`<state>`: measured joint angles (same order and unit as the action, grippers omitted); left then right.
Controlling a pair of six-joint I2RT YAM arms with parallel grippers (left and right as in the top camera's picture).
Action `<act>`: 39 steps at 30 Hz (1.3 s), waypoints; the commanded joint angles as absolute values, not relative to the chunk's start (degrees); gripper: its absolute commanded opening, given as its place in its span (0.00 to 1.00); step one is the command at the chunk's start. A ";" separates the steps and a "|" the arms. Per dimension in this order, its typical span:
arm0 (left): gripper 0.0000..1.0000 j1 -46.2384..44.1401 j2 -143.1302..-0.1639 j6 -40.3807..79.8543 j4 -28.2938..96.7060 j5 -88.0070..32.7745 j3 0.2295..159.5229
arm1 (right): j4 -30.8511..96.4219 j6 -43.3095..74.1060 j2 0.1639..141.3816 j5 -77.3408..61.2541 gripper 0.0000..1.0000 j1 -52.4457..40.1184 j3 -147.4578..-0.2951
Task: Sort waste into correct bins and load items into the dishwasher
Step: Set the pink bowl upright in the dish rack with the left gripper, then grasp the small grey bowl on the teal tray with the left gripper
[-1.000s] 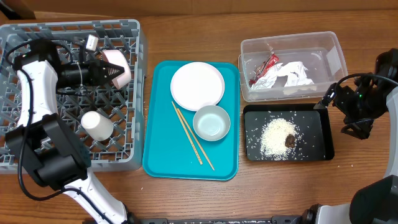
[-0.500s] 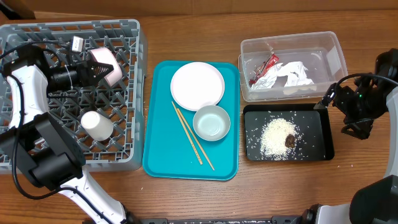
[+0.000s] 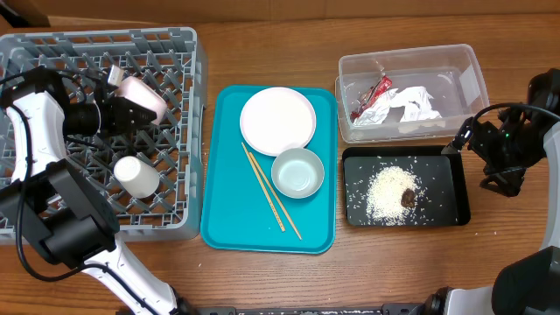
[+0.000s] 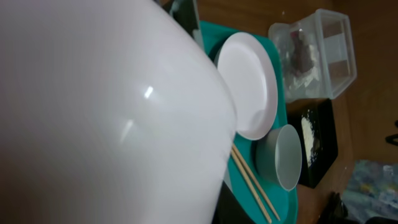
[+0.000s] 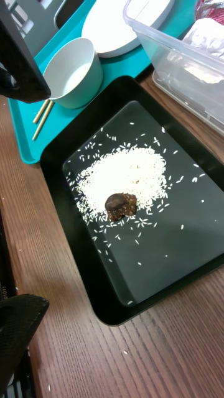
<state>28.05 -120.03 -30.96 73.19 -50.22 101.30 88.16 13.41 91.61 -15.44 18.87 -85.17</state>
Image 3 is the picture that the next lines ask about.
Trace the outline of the small pink-rimmed saucer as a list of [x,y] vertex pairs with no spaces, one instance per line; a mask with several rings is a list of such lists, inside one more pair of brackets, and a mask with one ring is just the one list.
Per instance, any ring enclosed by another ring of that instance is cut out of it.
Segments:
[[165,100],[137,77],[124,79],[115,94],[155,112],[157,117],[151,121],[153,124],[159,125],[163,120],[167,110]]

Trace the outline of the white paper cup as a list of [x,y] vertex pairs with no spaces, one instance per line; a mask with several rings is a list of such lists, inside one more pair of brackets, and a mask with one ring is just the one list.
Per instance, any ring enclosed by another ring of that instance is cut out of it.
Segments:
[[159,186],[158,171],[132,156],[122,157],[115,163],[114,175],[122,187],[137,199],[151,196]]

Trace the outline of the white napkin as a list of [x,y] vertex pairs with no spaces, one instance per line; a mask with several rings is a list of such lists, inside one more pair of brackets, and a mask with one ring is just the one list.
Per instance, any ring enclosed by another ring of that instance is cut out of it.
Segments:
[[422,86],[391,88],[374,98],[373,104],[365,108],[357,118],[355,126],[370,126],[383,123],[408,123],[441,118],[432,108],[433,97]]

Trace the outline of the pile of white rice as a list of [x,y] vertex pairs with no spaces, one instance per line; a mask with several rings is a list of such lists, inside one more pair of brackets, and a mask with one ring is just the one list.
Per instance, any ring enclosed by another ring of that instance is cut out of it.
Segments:
[[[401,205],[403,192],[416,193],[416,207]],[[427,221],[426,205],[431,204],[428,188],[412,170],[384,164],[374,168],[366,179],[351,179],[346,184],[346,219],[355,226],[421,226]]]

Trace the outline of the large white plate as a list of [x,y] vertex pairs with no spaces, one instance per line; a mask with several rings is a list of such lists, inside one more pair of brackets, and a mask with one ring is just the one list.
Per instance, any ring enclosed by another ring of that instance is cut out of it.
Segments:
[[268,87],[252,95],[240,115],[244,141],[255,151],[276,157],[293,148],[304,148],[317,127],[311,102],[287,87]]

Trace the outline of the red snack wrapper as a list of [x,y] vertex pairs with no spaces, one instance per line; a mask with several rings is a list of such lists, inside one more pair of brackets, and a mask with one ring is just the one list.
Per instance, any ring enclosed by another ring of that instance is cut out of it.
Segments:
[[351,113],[351,121],[359,118],[366,109],[371,108],[377,99],[392,87],[392,80],[384,75],[374,86],[359,98],[360,106]]

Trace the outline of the grey ceramic bowl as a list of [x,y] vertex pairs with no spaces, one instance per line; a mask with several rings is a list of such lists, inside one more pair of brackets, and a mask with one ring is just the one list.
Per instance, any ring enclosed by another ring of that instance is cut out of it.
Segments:
[[325,168],[320,158],[304,148],[288,149],[278,155],[271,166],[275,188],[293,199],[312,196],[322,186]]

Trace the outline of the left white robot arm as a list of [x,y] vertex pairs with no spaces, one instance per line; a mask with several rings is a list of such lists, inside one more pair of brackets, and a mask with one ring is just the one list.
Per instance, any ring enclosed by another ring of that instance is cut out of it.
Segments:
[[85,273],[135,314],[191,314],[177,291],[151,274],[120,237],[107,200],[67,159],[77,136],[112,137],[159,124],[166,102],[118,66],[74,71],[37,66],[1,82],[16,162],[1,212],[16,245],[31,245],[67,274]]

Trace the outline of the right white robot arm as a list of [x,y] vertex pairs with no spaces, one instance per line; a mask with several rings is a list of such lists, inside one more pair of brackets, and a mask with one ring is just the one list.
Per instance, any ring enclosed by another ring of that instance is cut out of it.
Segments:
[[481,187],[517,196],[534,166],[547,179],[547,222],[541,247],[477,289],[444,287],[415,314],[557,314],[559,312],[559,71],[533,77],[525,102],[483,108],[465,120],[442,150],[452,158],[469,150],[485,166]]

